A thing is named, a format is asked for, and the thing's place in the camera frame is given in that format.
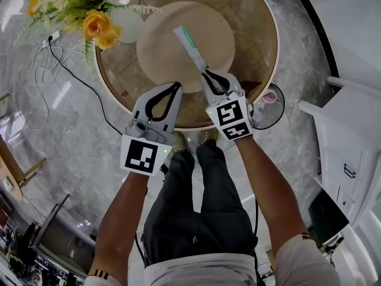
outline white wall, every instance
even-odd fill
[[[310,0],[341,78],[381,90],[381,0]]]

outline dark grey pants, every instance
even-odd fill
[[[201,212],[193,211],[195,160],[186,150],[175,153],[144,226],[147,266],[199,254],[251,254],[257,245],[222,150],[209,140],[196,154],[204,176]]]

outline round table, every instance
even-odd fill
[[[144,0],[147,5],[159,8],[179,1],[202,3],[224,17],[235,40],[234,59],[229,73],[240,81],[246,97],[253,102],[259,99],[273,78],[279,56],[277,26],[266,1]],[[157,82],[153,82],[140,66],[136,43],[117,42],[106,51],[96,47],[95,64],[107,91],[128,113],[131,113],[136,100],[143,93],[157,86]],[[207,106],[201,91],[184,93],[176,129],[201,130],[213,127],[205,112]],[[160,113],[162,108],[158,107],[157,112]]]

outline person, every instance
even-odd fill
[[[216,146],[217,134],[204,132],[196,151],[204,178],[201,212],[196,213],[191,181],[195,160],[184,137],[175,132],[175,154],[143,229],[145,285],[257,285],[257,238]],[[251,136],[235,143],[270,231],[277,285],[339,285],[334,267],[308,236],[282,174]],[[124,181],[101,222],[85,286],[127,285],[147,183],[147,176],[132,172]]]

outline white cabinet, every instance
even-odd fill
[[[314,117],[321,158],[321,186],[356,226],[369,208],[381,167],[381,94],[329,77],[343,88],[323,107],[305,101],[299,108]]]

